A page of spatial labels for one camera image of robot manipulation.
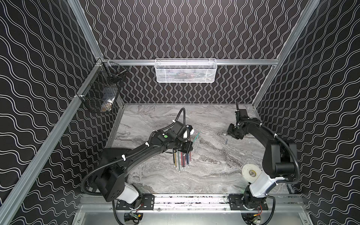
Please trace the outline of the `bundle of coloured pencils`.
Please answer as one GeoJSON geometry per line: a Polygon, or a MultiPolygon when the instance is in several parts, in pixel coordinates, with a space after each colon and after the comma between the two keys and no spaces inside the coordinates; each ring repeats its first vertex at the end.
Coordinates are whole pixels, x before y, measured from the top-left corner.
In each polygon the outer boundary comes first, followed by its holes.
{"type": "Polygon", "coordinates": [[[177,150],[173,150],[173,164],[178,172],[185,171],[190,167],[192,152],[183,153],[177,150]]]}

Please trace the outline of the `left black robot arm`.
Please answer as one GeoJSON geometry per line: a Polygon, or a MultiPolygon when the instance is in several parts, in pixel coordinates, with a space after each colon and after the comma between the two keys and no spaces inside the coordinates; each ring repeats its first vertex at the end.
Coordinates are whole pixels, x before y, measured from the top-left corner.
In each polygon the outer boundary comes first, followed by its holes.
{"type": "Polygon", "coordinates": [[[126,182],[128,174],[146,160],[167,150],[188,159],[193,150],[190,140],[193,133],[192,126],[186,123],[186,110],[181,108],[170,125],[154,130],[142,145],[134,149],[104,149],[98,167],[82,179],[81,191],[87,195],[102,196],[107,202],[133,204],[140,193],[126,182]]]}

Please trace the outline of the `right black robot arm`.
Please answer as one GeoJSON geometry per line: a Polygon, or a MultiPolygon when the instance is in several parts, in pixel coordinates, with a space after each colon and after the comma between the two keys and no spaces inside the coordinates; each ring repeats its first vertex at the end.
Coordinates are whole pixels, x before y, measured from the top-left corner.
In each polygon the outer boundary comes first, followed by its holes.
{"type": "Polygon", "coordinates": [[[247,134],[254,136],[264,147],[263,171],[245,190],[248,199],[264,199],[278,184],[298,184],[301,178],[294,142],[283,140],[257,118],[250,118],[236,103],[236,123],[230,124],[227,135],[242,140],[247,134]]]}

